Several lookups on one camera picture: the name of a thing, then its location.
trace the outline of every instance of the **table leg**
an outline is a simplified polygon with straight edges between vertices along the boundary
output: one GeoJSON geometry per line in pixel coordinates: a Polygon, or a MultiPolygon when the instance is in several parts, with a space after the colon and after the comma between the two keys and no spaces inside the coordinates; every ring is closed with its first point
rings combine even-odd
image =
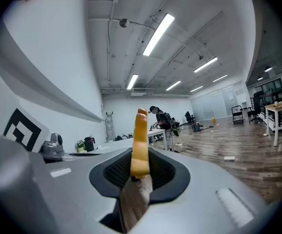
{"type": "Polygon", "coordinates": [[[274,138],[274,146],[277,146],[278,141],[278,112],[275,112],[275,138],[274,138]]]}
{"type": "Polygon", "coordinates": [[[266,135],[269,135],[268,110],[266,110],[266,135]]]}
{"type": "Polygon", "coordinates": [[[166,141],[166,134],[165,134],[165,132],[163,132],[162,135],[164,137],[165,150],[167,151],[167,141],[166,141]]]}

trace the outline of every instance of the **air conditioner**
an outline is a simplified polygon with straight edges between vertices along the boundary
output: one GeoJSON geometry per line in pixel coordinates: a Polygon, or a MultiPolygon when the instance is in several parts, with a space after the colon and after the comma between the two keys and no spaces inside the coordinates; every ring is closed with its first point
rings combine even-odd
{"type": "Polygon", "coordinates": [[[142,89],[142,88],[135,88],[131,90],[130,95],[131,96],[143,96],[147,93],[146,89],[142,89]]]}

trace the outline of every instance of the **black office chair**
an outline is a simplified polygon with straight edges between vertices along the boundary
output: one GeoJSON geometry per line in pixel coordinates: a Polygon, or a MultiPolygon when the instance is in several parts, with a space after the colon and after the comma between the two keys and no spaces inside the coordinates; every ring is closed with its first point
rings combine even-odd
{"type": "Polygon", "coordinates": [[[254,95],[253,95],[253,108],[254,110],[251,110],[252,107],[250,107],[250,115],[251,116],[254,116],[250,121],[249,121],[249,124],[251,121],[255,121],[255,123],[257,123],[257,120],[260,121],[260,117],[258,116],[260,113],[261,113],[261,107],[260,107],[260,95],[263,94],[263,91],[260,91],[260,92],[256,92],[254,95]]]}
{"type": "Polygon", "coordinates": [[[195,119],[194,115],[190,115],[189,111],[186,112],[185,117],[189,124],[195,119]]]}

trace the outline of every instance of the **white table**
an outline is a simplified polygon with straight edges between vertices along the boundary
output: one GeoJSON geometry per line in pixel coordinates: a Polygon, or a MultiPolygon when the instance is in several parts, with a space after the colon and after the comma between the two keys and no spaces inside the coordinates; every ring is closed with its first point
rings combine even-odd
{"type": "Polygon", "coordinates": [[[162,134],[164,136],[164,145],[165,145],[165,150],[167,150],[167,141],[166,141],[166,134],[165,134],[165,129],[152,129],[151,131],[148,130],[147,131],[147,136],[150,137],[150,136],[154,136],[154,135],[159,135],[159,134],[162,134]]]}
{"type": "Polygon", "coordinates": [[[265,106],[266,109],[266,135],[269,135],[269,127],[268,127],[268,111],[272,111],[275,113],[275,139],[274,139],[274,146],[277,146],[278,142],[278,112],[282,111],[282,101],[278,102],[278,106],[275,107],[275,104],[270,104],[265,106]]]}

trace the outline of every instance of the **black cap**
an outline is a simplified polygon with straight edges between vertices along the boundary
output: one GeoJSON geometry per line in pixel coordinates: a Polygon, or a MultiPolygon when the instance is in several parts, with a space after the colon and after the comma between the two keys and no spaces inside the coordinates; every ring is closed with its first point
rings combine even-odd
{"type": "Polygon", "coordinates": [[[155,108],[156,108],[155,106],[151,106],[151,107],[150,107],[150,113],[151,113],[152,110],[155,109],[155,108]]]}

